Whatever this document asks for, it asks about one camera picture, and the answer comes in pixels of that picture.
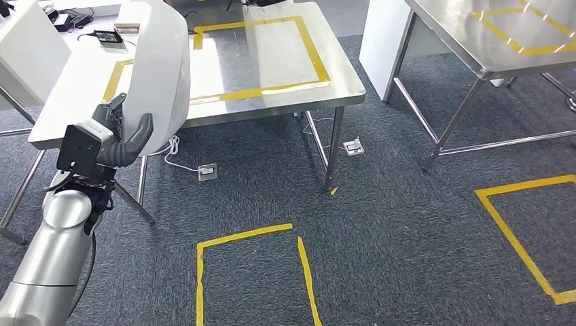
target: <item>yellow tape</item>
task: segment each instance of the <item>yellow tape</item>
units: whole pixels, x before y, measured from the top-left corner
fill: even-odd
[[[133,63],[134,59],[116,62],[116,64],[114,65],[114,69],[112,70],[110,80],[108,81],[108,86],[106,86],[106,91],[104,91],[104,97],[102,98],[102,102],[108,103],[112,101],[112,99],[116,95],[116,88],[118,87],[120,77],[122,76],[122,69],[124,69],[124,66],[131,65]]]
[[[558,29],[560,32],[570,36],[570,34],[572,33],[572,30],[569,29],[568,27],[560,24],[559,22],[557,22],[556,20],[554,20],[553,18],[551,18],[550,16],[544,14],[542,11],[540,11],[538,8],[536,8],[535,6],[525,2],[525,0],[518,0],[519,3],[521,3],[524,6],[528,6],[528,10],[530,10],[531,12],[533,12],[536,16],[542,18],[542,20],[545,20],[546,22],[548,22],[549,24],[551,24],[554,28]]]
[[[282,230],[290,230],[291,228],[292,228],[292,223],[268,226],[266,228],[260,228],[260,229],[241,232],[241,233],[237,233],[237,234],[231,234],[229,236],[223,236],[223,237],[218,238],[218,239],[212,239],[212,240],[200,242],[197,244],[197,246],[202,247],[202,248],[206,248],[206,247],[210,247],[210,246],[221,245],[223,243],[234,241],[234,240],[249,238],[251,236],[257,236],[259,234],[271,233],[271,232],[282,231]]]
[[[472,13],[472,16],[478,20],[480,20],[480,15],[481,15],[481,13],[479,13],[479,12],[473,12]],[[496,35],[499,39],[508,43],[508,45],[510,45],[515,51],[517,51],[517,52],[520,51],[522,46],[520,46],[520,44],[518,44],[518,42],[514,41],[512,38],[510,38],[508,35],[506,35],[506,33],[504,33],[501,29],[499,29],[491,21],[489,21],[488,19],[482,19],[480,22],[487,29],[489,29],[492,33],[494,33],[494,35]]]
[[[268,91],[275,91],[275,90],[286,90],[292,87],[298,87],[308,84],[317,84],[323,82],[329,82],[330,77],[328,76],[328,72],[326,71],[326,67],[322,63],[322,59],[320,58],[320,54],[318,53],[316,46],[314,45],[314,41],[306,28],[306,23],[301,16],[292,16],[292,17],[283,17],[283,18],[273,18],[273,19],[265,19],[265,20],[249,20],[246,22],[232,22],[228,24],[216,24],[216,25],[208,25],[208,26],[197,26],[194,28],[194,34],[192,43],[194,50],[201,50],[202,49],[202,40],[204,39],[204,32],[206,31],[220,31],[223,29],[238,29],[246,26],[255,26],[255,25],[263,25],[263,24],[274,24],[276,22],[294,22],[296,27],[298,28],[298,32],[300,33],[300,38],[302,39],[302,43],[306,48],[306,53],[312,63],[312,67],[316,72],[318,77],[317,80],[314,81],[303,81],[300,83],[294,84],[287,84],[281,86],[270,86],[270,87],[263,87],[263,88],[251,88],[248,90],[237,90],[233,92],[226,92],[222,94],[214,94],[214,95],[206,95],[206,96],[199,96],[190,99],[190,104],[196,104],[198,102],[202,102],[202,100],[206,100],[209,98],[214,98],[215,101],[233,101],[238,100],[241,98],[251,98],[251,97],[258,97],[262,96],[264,92]]]
[[[312,273],[310,273],[310,264],[304,249],[304,242],[302,238],[298,237],[298,253],[300,254],[300,261],[302,262],[302,269],[304,270],[304,279],[306,280],[306,289],[308,290],[308,299],[310,300],[310,309],[312,309],[312,319],[314,326],[322,326],[318,309],[316,308],[316,300],[314,299],[314,289],[312,288]]]
[[[214,245],[220,245],[222,243],[230,242],[233,240],[248,238],[251,236],[257,236],[259,234],[289,230],[291,228],[292,228],[291,223],[280,224],[275,226],[269,226],[266,228],[260,228],[256,230],[232,234],[229,236],[223,236],[221,238],[200,242],[196,245],[196,326],[204,325],[204,287],[202,286],[202,274],[204,274],[204,260],[202,258],[202,254],[204,253],[204,248]]]
[[[496,15],[517,14],[523,11],[524,11],[523,7],[513,7],[513,8],[502,8],[494,10],[484,10],[481,13],[483,13],[484,16],[496,16]]]
[[[306,28],[306,24],[304,24],[304,20],[301,16],[292,17],[296,26],[298,27],[298,31],[300,32],[300,37],[304,42],[304,46],[306,47],[306,51],[308,51],[308,56],[310,57],[310,61],[312,61],[312,66],[316,70],[316,74],[318,75],[318,82],[327,82],[330,80],[328,77],[328,72],[322,63],[322,59],[320,59],[320,54],[316,51],[316,47],[314,46],[314,41]]]
[[[530,258],[530,255],[526,252],[522,244],[520,244],[520,241],[516,238],[506,222],[504,222],[502,216],[500,216],[488,197],[497,194],[506,194],[508,192],[516,192],[518,190],[543,187],[546,185],[556,185],[566,182],[573,182],[576,184],[576,175],[562,175],[559,177],[524,181],[519,183],[512,183],[511,185],[500,185],[497,187],[475,190],[475,193],[480,199],[480,202],[484,205],[492,219],[494,219],[506,239],[508,239],[508,242],[510,242],[512,247],[516,250],[516,253],[518,256],[520,256],[520,259],[524,262],[528,270],[530,270],[538,284],[540,284],[540,287],[542,290],[544,290],[544,293],[548,294],[554,300],[556,305],[576,302],[576,290],[564,291],[560,293],[554,291],[552,286],[546,280],[546,277],[544,277],[540,269],[538,269],[538,266],[536,266],[532,258]]]
[[[536,8],[535,6],[525,2],[525,0],[518,0],[518,3],[521,3],[523,7],[512,7],[512,8],[503,8],[497,10],[485,10],[483,12],[472,12],[471,15],[478,19],[487,29],[489,29],[492,33],[494,33],[499,39],[508,43],[510,47],[512,47],[517,53],[523,55],[538,55],[538,54],[551,54],[557,52],[566,52],[566,51],[574,51],[576,50],[576,43],[570,44],[560,44],[560,45],[552,45],[552,46],[540,46],[534,48],[525,48],[522,47],[518,42],[514,41],[511,37],[509,37],[504,31],[502,31],[499,27],[495,24],[491,23],[488,19],[484,19],[484,17],[488,16],[496,16],[496,15],[503,15],[503,14],[515,14],[520,12],[525,12],[526,10],[530,10],[533,14],[537,17],[540,17],[542,20],[548,22],[551,26],[555,29],[559,30],[561,33],[569,36],[573,34],[572,30],[568,27],[560,24],[558,21],[554,20],[553,18],[549,17],[547,14],[544,14],[541,10]]]
[[[523,181],[518,183],[512,183],[510,185],[499,185],[497,187],[479,189],[476,190],[476,192],[477,193],[480,192],[483,196],[491,196],[491,195],[505,194],[507,192],[516,192],[518,190],[543,187],[545,185],[557,185],[559,183],[566,183],[566,182],[576,183],[576,175],[560,175],[559,177],[550,177],[544,179]]]
[[[204,325],[204,287],[202,274],[204,274],[204,248],[196,245],[196,326]]]

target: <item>white cable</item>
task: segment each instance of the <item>white cable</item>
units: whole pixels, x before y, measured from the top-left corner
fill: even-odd
[[[330,145],[326,145],[326,146],[324,146],[324,147],[322,147],[322,148],[328,148],[328,147],[330,147]],[[344,151],[346,150],[345,148],[340,147],[340,146],[338,146],[338,148],[343,149]]]
[[[172,162],[168,161],[168,157],[170,155],[178,154],[178,144],[180,144],[180,137],[174,135],[174,136],[172,136],[172,138],[170,138],[168,140],[168,143],[170,145],[168,147],[166,147],[165,149],[163,149],[162,151],[157,151],[156,153],[149,154],[148,156],[150,157],[150,156],[158,155],[158,154],[164,153],[165,151],[170,150],[166,154],[166,156],[164,156],[164,161],[166,163],[173,165],[173,166],[176,166],[177,168],[183,168],[185,170],[192,171],[192,172],[198,172],[199,171],[199,170],[194,170],[193,168],[189,168],[189,167],[184,166],[184,165],[180,165],[180,164],[176,164],[176,163],[172,163]]]
[[[312,119],[312,121],[323,121],[323,120],[334,120],[331,117],[323,117],[322,119]],[[304,129],[302,130],[302,132],[304,134],[312,134],[311,132],[307,132],[306,129],[308,129],[308,127],[310,126],[310,124],[307,124],[306,127],[304,127]]]

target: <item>steel table frame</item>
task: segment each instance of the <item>steel table frame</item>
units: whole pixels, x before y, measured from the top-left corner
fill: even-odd
[[[304,111],[304,117],[310,124],[310,130],[312,131],[314,142],[318,152],[320,153],[320,158],[324,171],[326,171],[326,177],[324,181],[324,188],[330,190],[332,187],[332,181],[334,178],[334,171],[336,169],[336,158],[338,157],[338,143],[340,142],[340,131],[342,130],[342,121],[344,120],[344,107],[336,107],[334,109],[334,122],[332,124],[332,136],[330,138],[330,150],[328,156],[324,152],[324,145],[316,129],[316,124],[314,123],[314,118],[310,111]],[[142,156],[140,165],[140,179],[138,185],[137,200],[140,205],[144,203],[144,191],[146,184],[146,172],[148,167],[148,157],[149,155]]]
[[[430,124],[426,120],[425,116],[422,114],[422,111],[418,108],[418,105],[414,102],[414,100],[412,99],[410,94],[408,94],[408,91],[406,90],[406,88],[402,84],[401,80],[398,78],[402,63],[404,61],[404,57],[406,55],[406,51],[408,49],[408,44],[410,42],[410,37],[412,35],[412,31],[414,29],[414,23],[416,22],[416,19],[422,19],[422,21],[429,28],[431,28],[433,31],[435,31],[436,35],[477,75],[476,81],[474,82],[474,84],[470,88],[470,91],[468,91],[468,94],[466,95],[466,97],[464,98],[462,103],[460,104],[460,107],[456,110],[456,113],[454,114],[454,116],[450,120],[450,123],[448,124],[446,129],[442,132],[442,135],[440,137],[438,137],[436,135],[436,133],[433,131],[432,127],[430,126]],[[473,101],[474,101],[476,94],[478,93],[480,88],[486,83],[486,81],[489,79],[492,79],[494,77],[494,75],[492,75],[490,73],[486,73],[485,71],[483,71],[482,66],[479,63],[477,63],[468,53],[466,53],[466,51],[464,49],[457,47],[453,43],[454,40],[452,39],[452,37],[449,36],[449,34],[447,32],[442,31],[441,27],[440,27],[440,31],[439,31],[438,29],[433,29],[431,25],[432,26],[436,25],[436,23],[433,21],[433,19],[421,18],[414,11],[414,9],[411,9],[410,18],[408,19],[406,27],[405,27],[404,32],[403,32],[403,36],[402,36],[402,40],[401,40],[401,47],[400,47],[400,49],[397,53],[396,59],[395,59],[395,64],[394,64],[392,76],[390,78],[386,92],[384,93],[384,102],[386,104],[389,104],[390,98],[392,97],[392,92],[394,90],[394,86],[397,86],[398,89],[400,90],[400,92],[402,93],[403,97],[407,100],[408,104],[410,105],[410,107],[412,108],[414,113],[416,114],[418,121],[422,124],[426,133],[428,134],[428,136],[430,137],[430,139],[434,143],[434,149],[433,149],[432,153],[429,154],[427,157],[424,157],[423,160],[419,161],[423,170],[429,170],[430,168],[432,168],[436,159],[438,159],[438,157],[440,157],[440,156],[446,156],[446,155],[451,155],[451,154],[456,154],[456,153],[465,153],[468,151],[478,151],[481,149],[490,149],[490,148],[496,148],[496,147],[502,147],[502,146],[515,145],[515,144],[530,143],[533,141],[542,141],[542,140],[547,140],[547,139],[556,139],[556,138],[561,138],[561,137],[576,136],[576,130],[570,130],[570,131],[564,131],[564,132],[555,132],[555,133],[551,133],[551,134],[543,134],[543,135],[539,135],[539,136],[524,137],[524,138],[520,138],[520,139],[511,139],[511,140],[507,140],[507,141],[497,141],[494,143],[485,143],[485,144],[479,144],[479,145],[471,145],[471,146],[465,146],[465,147],[456,147],[456,148],[446,149],[445,148],[446,143],[448,142],[448,140],[452,136],[452,133],[454,132],[456,127],[459,125],[459,123],[462,121],[462,119],[466,116],[466,113],[468,112],[468,110],[470,109],[470,107],[473,104]],[[497,77],[512,77],[512,79],[507,84],[507,87],[510,88],[511,85],[517,79],[517,75],[514,73],[519,73],[519,71],[500,72],[497,75]],[[560,83],[556,78],[552,77],[549,73],[541,72],[538,69],[534,69],[534,68],[527,69],[525,74],[529,74],[529,73],[540,73],[540,75],[542,77],[544,77],[547,81],[552,83],[552,85],[557,87],[557,89],[559,89],[565,95],[567,95],[568,97],[570,97],[571,99],[576,101],[576,95],[572,94],[566,86],[564,86],[562,83]]]
[[[30,115],[30,113],[28,113],[26,109],[12,95],[8,94],[8,92],[6,92],[6,90],[2,86],[0,86],[0,95],[2,95],[2,97],[5,98],[6,101],[10,103],[32,125],[36,123],[34,117]],[[13,136],[16,134],[27,134],[30,133],[31,130],[32,130],[31,128],[26,128],[26,129],[3,131],[0,132],[0,137]],[[25,237],[9,230],[8,225],[10,224],[10,221],[12,220],[12,217],[14,216],[14,213],[18,208],[20,201],[22,201],[22,197],[24,197],[24,193],[28,189],[30,181],[32,181],[32,177],[34,177],[34,174],[36,173],[36,170],[38,169],[38,166],[40,165],[40,162],[42,161],[42,158],[44,157],[45,153],[46,153],[45,149],[38,151],[38,154],[36,154],[36,156],[34,157],[32,165],[28,169],[28,172],[26,172],[24,180],[22,181],[20,187],[14,194],[14,198],[12,198],[10,205],[8,205],[8,208],[6,209],[4,216],[2,216],[2,218],[0,219],[0,235],[16,243],[17,245],[25,246],[29,244],[29,241]],[[142,207],[142,205],[139,204],[139,202],[136,201],[117,181],[115,182],[115,189],[116,192],[120,195],[120,197],[124,199],[130,205],[130,207],[138,211],[148,224],[152,225],[155,223],[154,218],[152,218],[152,216]]]
[[[26,109],[14,97],[12,97],[12,95],[8,94],[8,92],[2,86],[0,86],[0,95],[2,95],[2,97],[8,103],[10,103],[10,105],[13,106],[19,112],[20,115],[22,115],[26,120],[28,120],[28,122],[30,122],[32,125],[36,123],[34,117],[30,115],[30,113],[28,113]],[[27,134],[30,133],[31,130],[32,130],[31,128],[25,128],[25,129],[3,131],[0,132],[0,137],[13,136],[16,134]],[[8,208],[6,209],[4,216],[2,216],[2,218],[0,219],[0,235],[19,245],[27,245],[28,240],[26,240],[23,236],[9,230],[8,224],[10,224],[10,220],[14,216],[14,212],[16,212],[16,209],[18,208],[18,205],[20,204],[20,201],[22,200],[22,197],[24,196],[26,189],[28,189],[30,181],[34,176],[34,173],[36,173],[36,170],[38,169],[38,166],[40,165],[40,162],[42,161],[45,152],[46,151],[44,150],[38,151],[38,154],[36,154],[36,156],[34,157],[32,165],[28,169],[28,172],[26,173],[24,180],[22,180],[20,187],[14,194],[14,198],[12,198],[10,205],[8,205]]]

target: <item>yellow tape outline on floor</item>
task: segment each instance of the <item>yellow tape outline on floor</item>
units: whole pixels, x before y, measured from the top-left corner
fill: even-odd
[[[516,238],[510,227],[504,222],[500,213],[496,210],[494,205],[488,199],[489,196],[506,194],[507,192],[516,192],[519,190],[531,189],[536,187],[544,187],[546,185],[558,185],[561,183],[572,182],[576,184],[576,175],[561,175],[559,177],[551,177],[545,179],[524,181],[519,183],[512,183],[511,185],[500,185],[497,187],[478,189],[475,190],[476,195],[480,199],[480,202],[484,205],[492,219],[496,222],[508,242],[516,250],[516,253],[520,256],[520,259],[524,262],[528,270],[532,273],[544,293],[548,294],[554,300],[556,305],[567,304],[569,302],[576,302],[576,289],[568,290],[563,292],[556,292],[550,283],[544,277],[544,274],[540,271],[536,263],[530,258],[526,249],[520,244],[520,241]]]
[[[293,227],[291,223],[268,226],[266,228],[260,228],[256,230],[232,234],[229,236],[223,236],[221,238],[216,238],[204,242],[199,242],[196,245],[196,326],[204,325],[204,287],[202,286],[202,275],[204,274],[204,260],[202,258],[202,254],[204,253],[204,249],[207,247],[221,245],[223,243],[234,240],[250,238],[252,236],[258,236],[260,234],[266,234],[271,232],[291,230],[292,228]],[[314,320],[314,326],[322,326],[322,323],[320,322],[320,317],[318,315],[316,302],[314,300],[314,291],[312,289],[312,273],[310,272],[310,264],[308,263],[306,250],[304,249],[304,242],[302,241],[302,238],[300,238],[299,236],[298,236],[298,254],[300,255],[302,269],[304,270],[304,280],[306,281],[306,290],[308,292],[308,299],[310,300],[310,309],[312,310],[312,319]]]

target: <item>small black box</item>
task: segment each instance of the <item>small black box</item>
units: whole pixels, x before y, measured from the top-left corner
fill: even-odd
[[[61,14],[54,21],[54,26],[58,32],[65,32],[72,26],[72,17],[70,14]]]

